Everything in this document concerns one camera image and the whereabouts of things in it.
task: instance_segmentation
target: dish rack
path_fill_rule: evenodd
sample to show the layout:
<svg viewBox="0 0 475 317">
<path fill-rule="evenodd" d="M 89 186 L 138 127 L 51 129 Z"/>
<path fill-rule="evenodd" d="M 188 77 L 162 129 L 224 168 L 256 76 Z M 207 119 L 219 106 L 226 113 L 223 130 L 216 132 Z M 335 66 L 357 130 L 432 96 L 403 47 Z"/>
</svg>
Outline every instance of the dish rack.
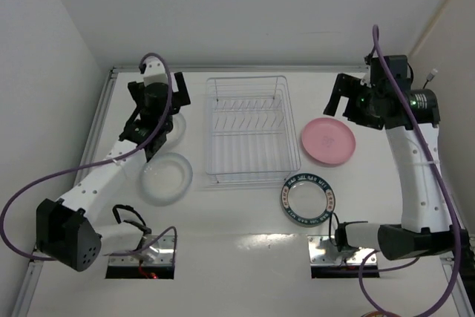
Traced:
<svg viewBox="0 0 475 317">
<path fill-rule="evenodd" d="M 208 79 L 206 119 L 213 184 L 282 183 L 300 169 L 284 76 Z"/>
</svg>

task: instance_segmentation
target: black cable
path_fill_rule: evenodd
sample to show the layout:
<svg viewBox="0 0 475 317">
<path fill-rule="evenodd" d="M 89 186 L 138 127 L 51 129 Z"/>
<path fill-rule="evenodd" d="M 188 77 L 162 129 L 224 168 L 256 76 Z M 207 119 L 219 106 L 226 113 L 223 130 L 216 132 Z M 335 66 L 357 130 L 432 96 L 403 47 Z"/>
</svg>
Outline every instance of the black cable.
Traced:
<svg viewBox="0 0 475 317">
<path fill-rule="evenodd" d="M 336 213 L 332 212 L 332 214 L 330 215 L 330 219 L 328 220 L 328 240 L 330 241 L 330 243 L 333 246 L 336 246 L 336 243 L 333 243 L 333 241 L 332 241 L 332 218 L 333 218 L 333 216 L 335 216 L 335 218 L 336 218 L 337 226 L 340 225 L 340 220 L 338 219 L 338 216 L 336 215 Z"/>
<path fill-rule="evenodd" d="M 411 67 L 411 65 L 409 65 L 409 62 L 407 63 L 407 66 L 409 67 L 409 72 L 410 72 L 410 84 L 413 84 L 413 82 L 414 82 L 414 70 Z"/>
<path fill-rule="evenodd" d="M 139 212 L 137 212 L 134 207 L 132 206 L 126 206 L 124 204 L 116 204 L 114 207 L 112 207 L 112 214 L 114 215 L 114 218 L 116 218 L 116 222 L 118 224 L 121 224 L 122 223 L 122 220 L 120 219 L 120 215 L 119 215 L 119 209 L 123 209 L 124 211 L 127 211 L 127 212 L 130 212 L 130 213 L 133 213 L 135 214 L 135 216 L 137 218 L 139 218 L 140 222 L 143 224 L 143 226 L 147 226 L 147 224 L 145 223 L 145 221 L 143 220 L 142 216 L 139 214 Z"/>
</svg>

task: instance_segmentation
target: clear plastic dish rack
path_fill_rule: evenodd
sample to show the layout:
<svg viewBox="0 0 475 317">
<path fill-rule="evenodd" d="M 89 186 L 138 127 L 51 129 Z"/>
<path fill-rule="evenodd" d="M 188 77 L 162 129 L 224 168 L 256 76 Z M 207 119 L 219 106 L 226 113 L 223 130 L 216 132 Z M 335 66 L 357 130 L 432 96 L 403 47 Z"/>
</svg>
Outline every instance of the clear plastic dish rack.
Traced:
<svg viewBox="0 0 475 317">
<path fill-rule="evenodd" d="M 300 169 L 284 76 L 208 79 L 206 119 L 213 185 L 282 183 Z"/>
</svg>

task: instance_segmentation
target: white table surface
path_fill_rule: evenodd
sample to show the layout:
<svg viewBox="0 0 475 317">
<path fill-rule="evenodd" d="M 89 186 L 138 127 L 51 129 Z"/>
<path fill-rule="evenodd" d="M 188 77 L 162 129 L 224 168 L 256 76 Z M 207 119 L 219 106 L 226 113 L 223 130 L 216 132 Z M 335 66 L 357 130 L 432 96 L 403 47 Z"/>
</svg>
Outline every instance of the white table surface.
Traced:
<svg viewBox="0 0 475 317">
<path fill-rule="evenodd" d="M 265 73 L 274 75 L 282 73 Z M 236 76 L 261 73 L 239 73 Z M 284 73 L 289 83 L 295 128 L 320 117 L 330 98 L 336 73 Z M 183 107 L 186 135 L 172 149 L 194 170 L 185 197 L 167 207 L 149 206 L 137 182 L 127 182 L 102 211 L 95 225 L 113 223 L 111 207 L 131 204 L 155 233 L 178 230 L 174 280 L 106 280 L 106 258 L 85 272 L 46 263 L 29 316 L 361 316 L 373 308 L 356 279 L 311 279 L 306 235 L 326 234 L 327 225 L 297 226 L 279 203 L 281 188 L 210 189 L 205 174 L 203 127 L 205 81 L 233 73 L 185 73 L 191 105 Z M 120 73 L 97 146 L 103 158 L 134 108 L 126 85 L 138 73 Z M 340 167 L 316 165 L 301 148 L 302 172 L 322 176 L 333 187 L 340 220 L 398 223 L 401 189 L 383 131 L 353 125 L 357 148 Z M 389 262 L 378 256 L 380 267 Z M 401 316 L 429 308 L 447 286 L 438 257 L 423 258 L 410 268 L 366 280 L 380 305 Z M 457 316 L 452 298 L 435 316 Z"/>
</svg>

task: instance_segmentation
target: metal frame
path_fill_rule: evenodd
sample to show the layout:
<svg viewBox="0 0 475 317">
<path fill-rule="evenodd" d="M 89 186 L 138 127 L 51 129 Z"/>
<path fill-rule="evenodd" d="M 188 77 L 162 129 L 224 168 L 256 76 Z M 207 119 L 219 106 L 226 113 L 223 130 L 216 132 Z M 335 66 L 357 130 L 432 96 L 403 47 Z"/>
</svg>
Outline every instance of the metal frame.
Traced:
<svg viewBox="0 0 475 317">
<path fill-rule="evenodd" d="M 367 69 L 367 66 L 171 66 L 171 71 L 188 71 L 188 72 L 362 72 Z M 94 121 L 89 132 L 88 140 L 82 155 L 81 164 L 90 163 L 94 158 L 97 142 L 100 138 L 102 127 L 104 126 L 105 113 L 107 112 L 109 102 L 111 100 L 112 92 L 114 90 L 115 80 L 119 73 L 133 73 L 138 72 L 136 66 L 123 65 L 116 66 L 111 69 L 105 79 L 102 88 L 101 97 L 94 115 Z M 78 183 L 86 174 L 87 170 L 79 172 L 76 175 L 75 183 Z M 451 274 L 451 256 L 441 256 L 442 267 L 448 279 Z M 15 307 L 13 309 L 13 317 L 26 317 L 30 309 L 31 301 L 35 293 L 36 285 L 39 281 L 39 276 L 42 271 L 43 263 L 41 261 L 30 261 L 27 268 L 27 273 L 23 279 L 23 283 L 16 299 Z M 460 317 L 475 317 L 471 309 L 470 301 L 467 293 L 463 287 L 462 280 L 459 276 L 457 285 L 452 292 L 453 299 Z"/>
<path fill-rule="evenodd" d="M 311 267 L 340 267 L 343 264 L 349 267 L 359 267 L 364 257 L 373 251 L 372 249 L 359 248 L 339 252 L 328 235 L 308 235 L 307 240 Z M 373 256 L 365 266 L 377 267 L 377 257 Z"/>
<path fill-rule="evenodd" d="M 156 235 L 149 235 L 147 236 L 148 241 L 155 238 Z M 164 235 L 161 239 L 158 240 L 155 244 L 151 247 L 156 248 L 154 249 L 154 254 L 148 255 L 150 257 L 150 261 L 143 261 L 143 267 L 171 267 L 172 265 L 172 258 L 173 258 L 173 247 L 174 247 L 174 235 Z M 109 257 L 108 262 L 109 267 L 138 267 L 139 260 L 137 257 L 130 256 L 111 256 Z"/>
</svg>

